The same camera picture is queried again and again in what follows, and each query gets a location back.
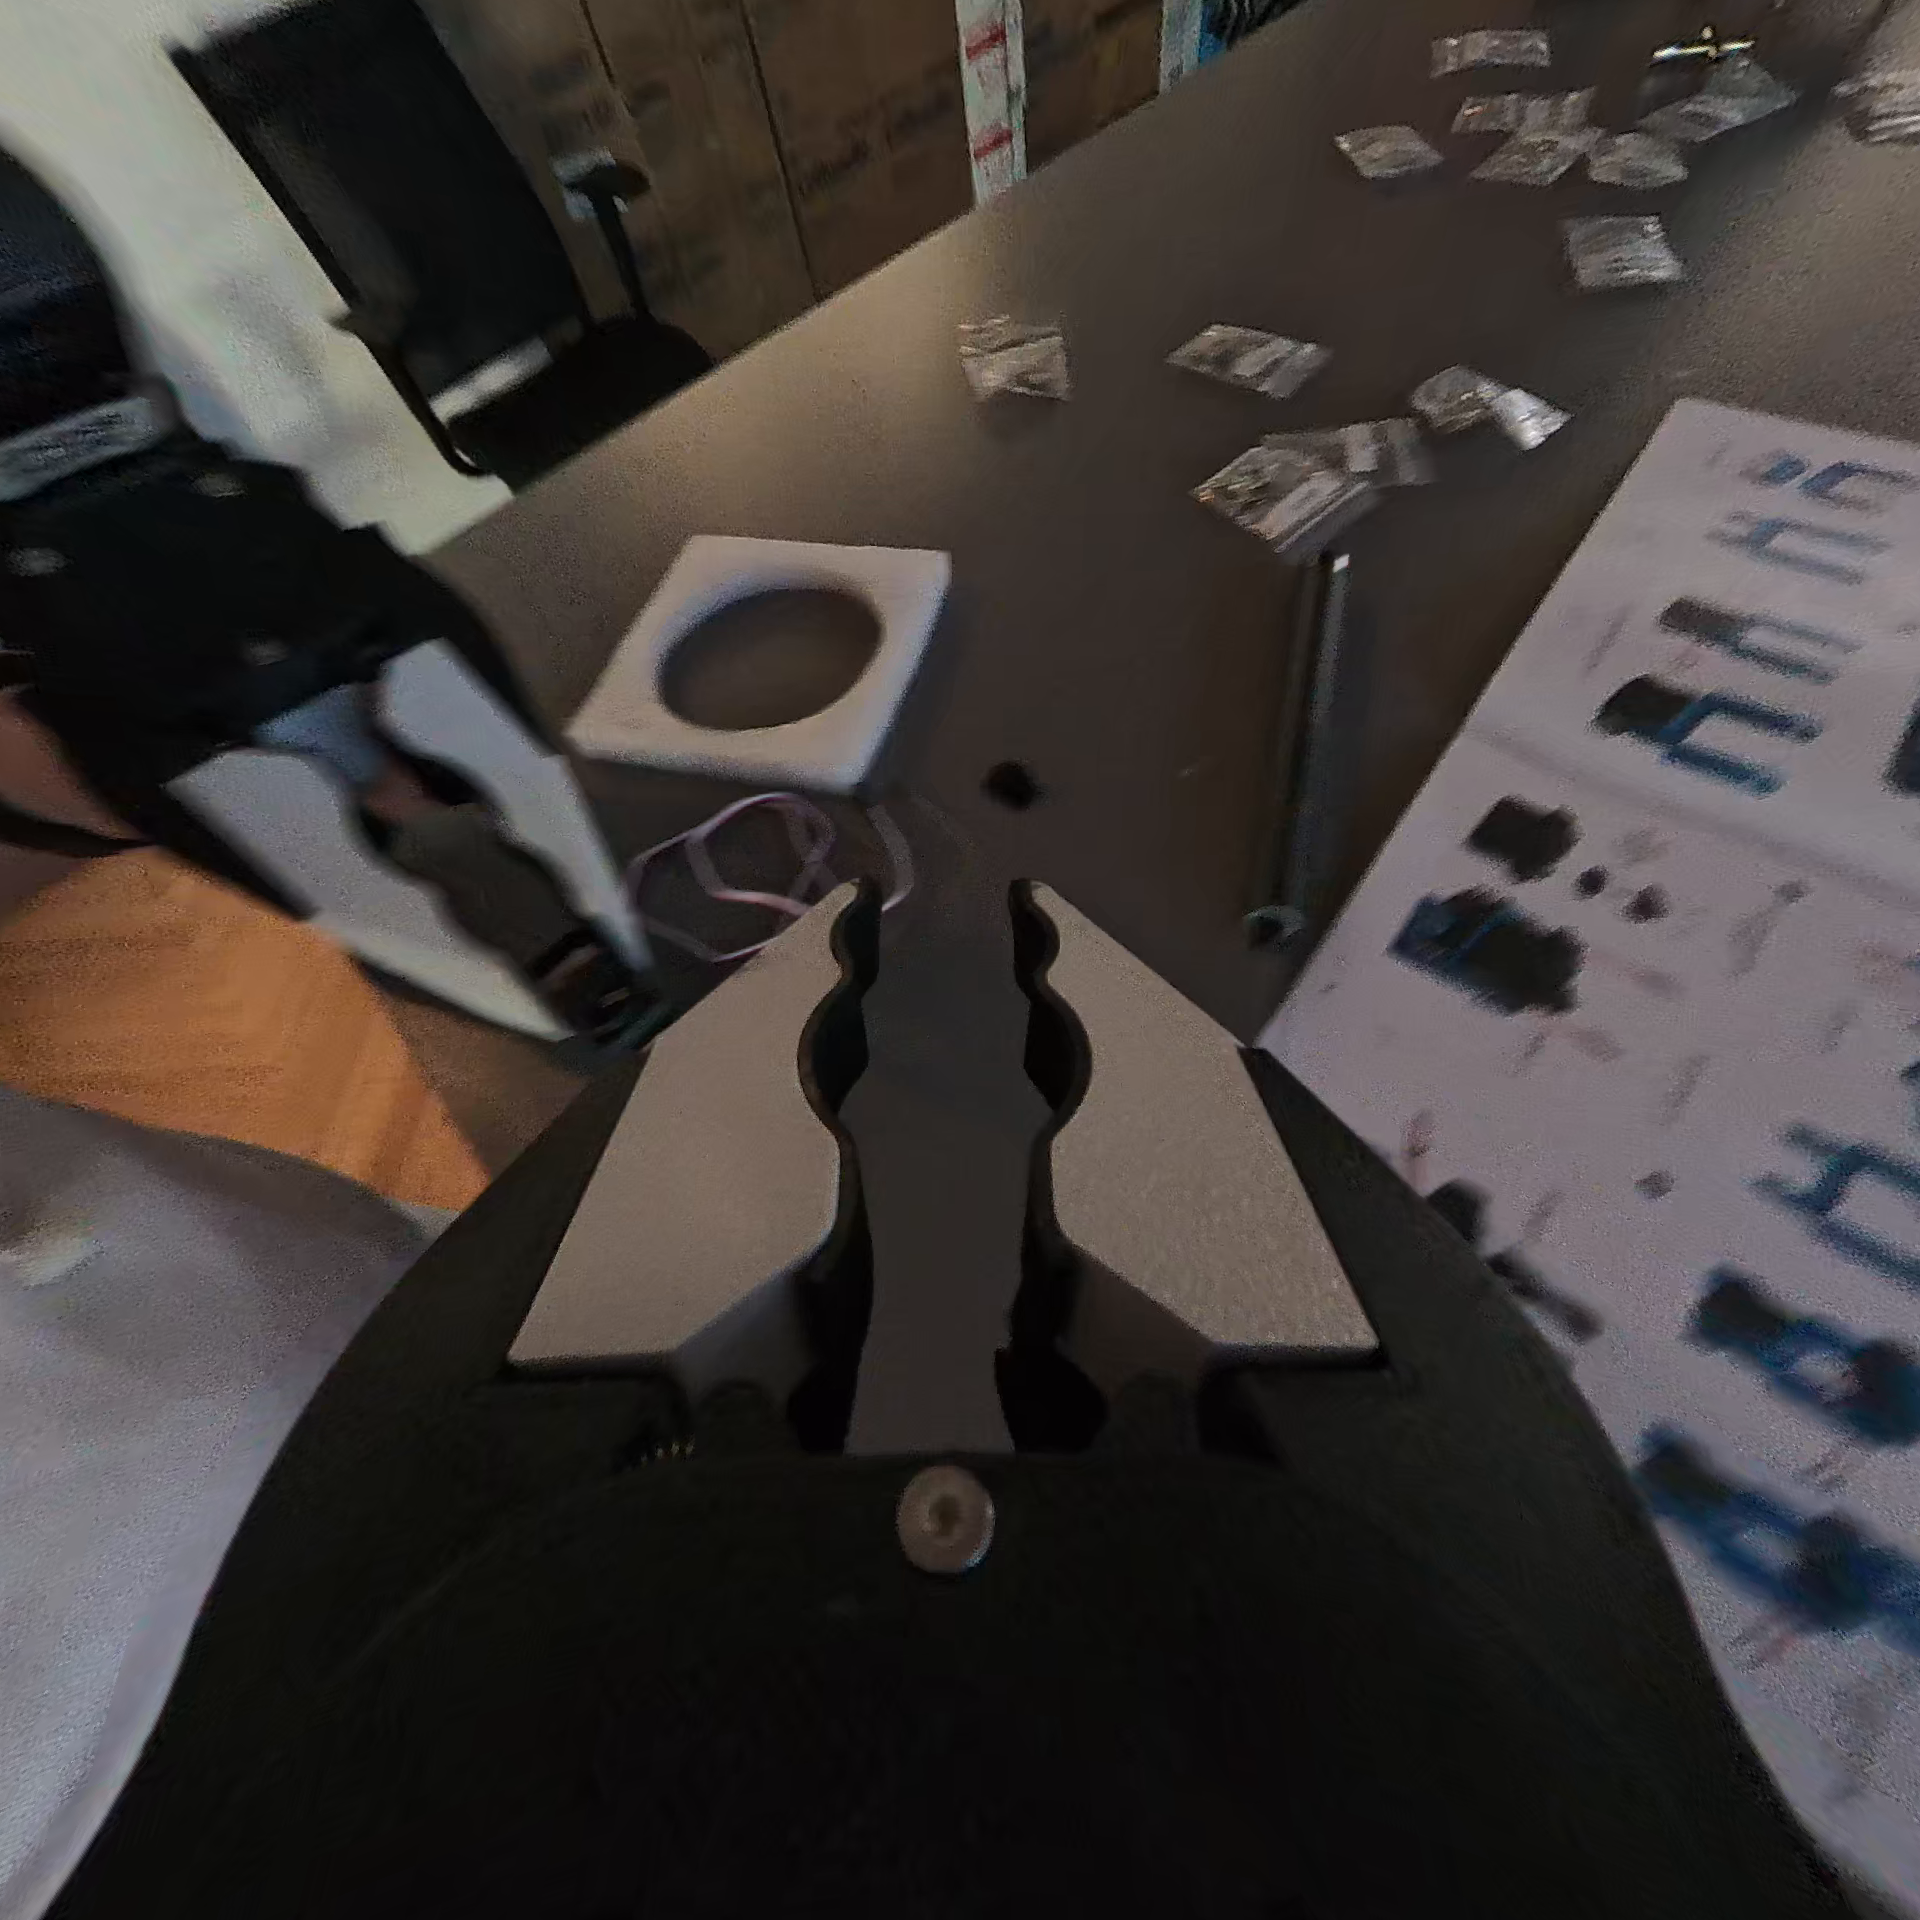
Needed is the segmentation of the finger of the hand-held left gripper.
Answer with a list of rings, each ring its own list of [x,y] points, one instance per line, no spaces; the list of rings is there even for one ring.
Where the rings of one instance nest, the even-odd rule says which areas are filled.
[[[386,661],[374,725],[395,752],[462,780],[498,840],[539,866],[575,922],[634,974],[654,966],[623,880],[570,758],[445,641]]]
[[[373,972],[524,1037],[586,1036],[508,955],[453,920],[432,884],[374,850],[347,790],[316,762],[223,752],[167,782],[164,796]]]

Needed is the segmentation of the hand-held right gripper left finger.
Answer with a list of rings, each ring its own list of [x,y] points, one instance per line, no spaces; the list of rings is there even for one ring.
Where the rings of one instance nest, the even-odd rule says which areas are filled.
[[[877,884],[835,886],[654,1042],[508,1349],[515,1376],[663,1376],[804,1403],[872,1296],[847,1096]]]

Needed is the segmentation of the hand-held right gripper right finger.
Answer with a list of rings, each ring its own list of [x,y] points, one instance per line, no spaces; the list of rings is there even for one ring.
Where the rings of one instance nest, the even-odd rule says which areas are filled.
[[[1237,1037],[1039,880],[1016,882],[1016,1445],[1088,1450],[1140,1381],[1351,1372],[1380,1336]]]

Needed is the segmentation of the black electric screwdriver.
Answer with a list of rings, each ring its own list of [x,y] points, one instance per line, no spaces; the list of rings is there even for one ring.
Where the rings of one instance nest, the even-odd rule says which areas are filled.
[[[1323,550],[1303,570],[1280,688],[1270,820],[1240,915],[1256,954],[1296,947],[1312,924],[1351,588],[1354,555],[1344,549]]]

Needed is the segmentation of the dark grey desk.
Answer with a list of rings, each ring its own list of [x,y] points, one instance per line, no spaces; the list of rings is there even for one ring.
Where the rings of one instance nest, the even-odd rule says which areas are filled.
[[[1559,189],[1451,152],[1370,182],[1334,140],[1444,136],[1477,82],[1435,36],[1548,27],[1554,77],[1644,106],[1647,56],[1749,33],[1796,104],[1706,144],[1661,218],[1686,275],[1582,294]],[[1240,905],[1275,786],[1292,578],[1190,488],[1261,434],[1165,369],[1212,321],[1332,349],[1314,424],[1384,417],[1451,363],[1570,411],[1546,449],[1443,445],[1354,532],[1351,678],[1322,899],[1336,905],[1679,398],[1916,434],[1916,154],[1831,88],[1916,4],[1300,4],[996,203],[815,307],[434,558],[565,721],[695,536],[950,553],[934,648],[883,780],[916,890],[883,924],[870,1070],[847,1128],[876,1293],[847,1448],[996,1452],[991,1358],[1019,1285],[1043,1104],[1021,1070],[1008,886],[1039,878],[1251,1037],[1280,993]],[[963,324],[1051,322],[1064,401],[976,401]],[[980,777],[1024,762],[1028,811]]]

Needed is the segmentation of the white foam square with hole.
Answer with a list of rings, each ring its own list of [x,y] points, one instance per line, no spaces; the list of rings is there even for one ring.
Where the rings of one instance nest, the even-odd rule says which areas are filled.
[[[596,762],[855,793],[918,675],[950,571],[927,549],[685,539],[566,740]]]

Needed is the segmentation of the black office chair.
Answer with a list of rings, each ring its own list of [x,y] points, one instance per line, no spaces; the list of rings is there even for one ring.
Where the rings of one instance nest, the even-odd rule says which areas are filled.
[[[277,4],[168,58],[342,301],[333,328],[454,474],[520,492],[712,371],[645,290],[626,225],[643,168],[603,136],[550,163],[622,292],[596,317],[421,4]]]

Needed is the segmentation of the printed instruction sheet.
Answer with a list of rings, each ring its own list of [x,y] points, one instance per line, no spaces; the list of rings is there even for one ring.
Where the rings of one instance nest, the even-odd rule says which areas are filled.
[[[1679,401],[1260,1042],[1462,1209],[1916,1916],[1917,450]]]

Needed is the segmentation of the stack of cardboard boxes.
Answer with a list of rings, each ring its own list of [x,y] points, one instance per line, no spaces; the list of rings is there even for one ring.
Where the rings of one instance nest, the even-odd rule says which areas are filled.
[[[629,309],[575,177],[620,163],[650,307],[725,360],[1260,33],[1282,4],[426,2],[560,234]]]

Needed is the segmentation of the scattered clear screw bags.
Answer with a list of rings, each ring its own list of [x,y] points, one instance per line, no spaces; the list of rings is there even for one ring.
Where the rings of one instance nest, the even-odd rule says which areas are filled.
[[[1754,56],[1702,65],[1701,84],[1650,107],[1626,131],[1590,121],[1594,91],[1507,91],[1469,97],[1451,131],[1499,137],[1471,181],[1548,189],[1576,168],[1594,185],[1650,193],[1688,177],[1685,148],[1709,144],[1792,106],[1792,91]],[[1566,257],[1582,292],[1631,292],[1685,276],[1661,218],[1650,213],[1582,214],[1563,225]],[[1071,365],[1064,333],[1051,322],[994,317],[955,332],[957,361],[976,401],[1064,401]],[[1167,354],[1167,365],[1219,387],[1285,401],[1312,382],[1327,348],[1260,328],[1212,322]],[[1348,510],[1380,490],[1423,485],[1428,436],[1494,429],[1515,450],[1536,450],[1568,411],[1543,395],[1475,369],[1451,365],[1408,395],[1410,417],[1344,424],[1261,436],[1192,490],[1278,553],[1308,549]]]

